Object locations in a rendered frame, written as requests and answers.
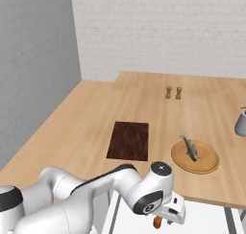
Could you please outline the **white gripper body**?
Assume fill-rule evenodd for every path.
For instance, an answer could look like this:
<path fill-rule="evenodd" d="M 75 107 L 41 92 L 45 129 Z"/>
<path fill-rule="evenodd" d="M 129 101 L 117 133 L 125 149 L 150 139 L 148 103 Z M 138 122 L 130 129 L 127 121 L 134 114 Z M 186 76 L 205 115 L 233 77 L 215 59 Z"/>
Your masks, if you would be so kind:
<path fill-rule="evenodd" d="M 185 199 L 179 195 L 173 195 L 169 202 L 161 206 L 160 216 L 169 222 L 184 224 Z"/>

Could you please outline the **white open drawer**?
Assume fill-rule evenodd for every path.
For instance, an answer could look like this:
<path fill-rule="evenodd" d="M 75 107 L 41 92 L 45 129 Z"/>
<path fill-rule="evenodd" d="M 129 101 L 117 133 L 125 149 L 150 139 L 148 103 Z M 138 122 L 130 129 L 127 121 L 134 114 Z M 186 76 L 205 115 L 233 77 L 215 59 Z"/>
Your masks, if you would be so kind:
<path fill-rule="evenodd" d="M 184 204 L 184 224 L 168 224 L 167 220 L 162 220 L 160 228 L 155 228 L 154 215 L 134 214 L 114 192 L 101 234 L 245 234 L 239 213 L 234 208 L 188 200 Z"/>

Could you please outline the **round wooden plate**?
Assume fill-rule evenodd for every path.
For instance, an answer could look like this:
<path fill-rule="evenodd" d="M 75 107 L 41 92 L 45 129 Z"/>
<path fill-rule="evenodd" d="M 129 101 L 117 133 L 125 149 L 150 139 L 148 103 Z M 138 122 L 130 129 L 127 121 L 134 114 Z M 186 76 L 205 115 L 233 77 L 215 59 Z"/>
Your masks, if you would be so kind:
<path fill-rule="evenodd" d="M 215 171 L 220 164 L 220 158 L 216 150 L 197 140 L 193 140 L 192 144 L 197 149 L 199 156 L 196 162 L 186 153 L 186 144 L 184 141 L 176 143 L 171 149 L 173 161 L 180 168 L 193 174 L 205 175 Z"/>

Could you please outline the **dark brown cutting board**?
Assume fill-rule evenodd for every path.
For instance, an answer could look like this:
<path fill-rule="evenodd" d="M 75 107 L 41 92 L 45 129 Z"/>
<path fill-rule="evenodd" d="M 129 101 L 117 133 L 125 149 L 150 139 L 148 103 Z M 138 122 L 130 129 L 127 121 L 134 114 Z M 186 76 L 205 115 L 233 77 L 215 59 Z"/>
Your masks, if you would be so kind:
<path fill-rule="evenodd" d="M 115 122 L 107 158 L 147 161 L 149 124 Z"/>

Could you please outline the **grey-brown fish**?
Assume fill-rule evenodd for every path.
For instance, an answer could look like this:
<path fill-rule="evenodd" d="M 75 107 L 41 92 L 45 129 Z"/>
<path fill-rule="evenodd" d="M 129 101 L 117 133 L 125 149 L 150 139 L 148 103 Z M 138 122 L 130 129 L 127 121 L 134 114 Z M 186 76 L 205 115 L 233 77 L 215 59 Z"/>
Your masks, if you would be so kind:
<path fill-rule="evenodd" d="M 199 158 L 197 149 L 190 139 L 186 137 L 185 133 L 182 133 L 180 137 L 184 140 L 186 145 L 186 154 L 191 158 L 192 161 L 196 162 Z"/>

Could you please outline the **grey kettle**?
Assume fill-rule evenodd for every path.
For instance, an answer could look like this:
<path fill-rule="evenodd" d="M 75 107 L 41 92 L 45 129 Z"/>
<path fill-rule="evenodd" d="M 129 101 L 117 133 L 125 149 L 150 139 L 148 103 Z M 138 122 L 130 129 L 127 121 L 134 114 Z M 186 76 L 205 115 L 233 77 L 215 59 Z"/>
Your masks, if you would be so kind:
<path fill-rule="evenodd" d="M 246 136 L 246 106 L 241 108 L 241 113 L 234 126 L 234 132 L 239 136 Z"/>

